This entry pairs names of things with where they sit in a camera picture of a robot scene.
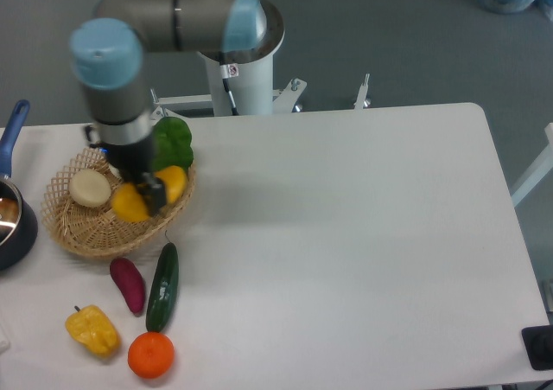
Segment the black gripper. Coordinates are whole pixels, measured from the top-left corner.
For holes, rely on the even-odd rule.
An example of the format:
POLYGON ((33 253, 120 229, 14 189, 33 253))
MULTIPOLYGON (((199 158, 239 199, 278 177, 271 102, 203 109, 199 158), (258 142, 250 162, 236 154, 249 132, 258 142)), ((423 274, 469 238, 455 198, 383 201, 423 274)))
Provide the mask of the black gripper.
POLYGON ((156 154, 153 137, 145 137, 133 144, 116 145, 102 142, 94 124, 85 125, 83 132, 87 146, 101 149, 107 162, 118 170, 125 182, 138 182, 137 191, 148 215, 157 215, 167 205, 165 183, 153 174, 156 154))

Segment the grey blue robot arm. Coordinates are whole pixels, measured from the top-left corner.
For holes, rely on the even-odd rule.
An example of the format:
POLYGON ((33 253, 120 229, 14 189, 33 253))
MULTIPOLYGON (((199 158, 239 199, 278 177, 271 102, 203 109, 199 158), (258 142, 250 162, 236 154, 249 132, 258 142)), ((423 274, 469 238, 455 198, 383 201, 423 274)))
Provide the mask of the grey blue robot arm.
POLYGON ((268 0, 98 0, 69 40, 73 72, 96 132, 92 147, 132 184, 148 216, 168 204, 153 171, 147 53, 194 52, 207 64, 219 116, 273 113, 273 57, 283 17, 268 0))

